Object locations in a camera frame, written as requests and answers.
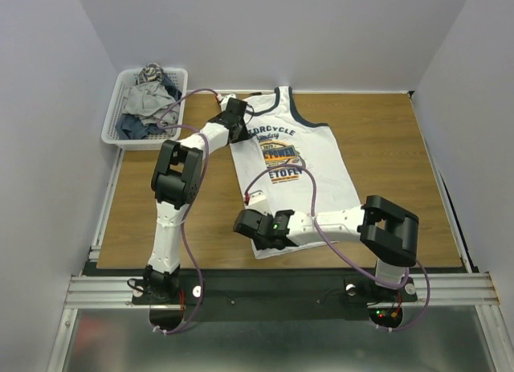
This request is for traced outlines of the white printed tank top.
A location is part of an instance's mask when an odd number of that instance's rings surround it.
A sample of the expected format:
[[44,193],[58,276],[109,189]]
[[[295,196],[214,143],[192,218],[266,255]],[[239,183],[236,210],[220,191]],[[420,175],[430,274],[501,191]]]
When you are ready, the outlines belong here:
[[[291,88],[278,87],[246,101],[251,137],[230,147],[241,191],[264,192],[271,214],[317,215],[361,205],[332,130],[300,115]],[[258,260],[303,250],[258,251],[253,243],[251,248]]]

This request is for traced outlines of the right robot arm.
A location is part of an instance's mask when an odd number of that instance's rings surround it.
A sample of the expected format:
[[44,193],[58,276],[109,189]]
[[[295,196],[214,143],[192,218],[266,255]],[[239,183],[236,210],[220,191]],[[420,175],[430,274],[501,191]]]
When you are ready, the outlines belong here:
[[398,290],[415,294],[409,277],[417,263],[419,218],[416,214],[377,195],[369,196],[361,206],[341,211],[306,214],[283,210],[266,213],[263,196],[251,200],[240,211],[233,231],[252,240],[258,251],[273,249],[281,253],[325,243],[340,257],[334,244],[363,243],[376,257],[374,274],[359,272],[370,279],[369,290],[379,300],[387,300]]

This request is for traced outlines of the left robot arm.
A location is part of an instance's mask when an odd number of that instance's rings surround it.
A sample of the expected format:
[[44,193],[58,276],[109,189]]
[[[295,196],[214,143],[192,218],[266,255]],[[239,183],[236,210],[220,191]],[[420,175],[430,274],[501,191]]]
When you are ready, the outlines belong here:
[[157,207],[156,230],[142,290],[162,303],[178,295],[181,230],[200,190],[204,166],[214,151],[249,138],[244,120],[247,106],[246,101],[231,97],[200,130],[161,145],[151,180]]

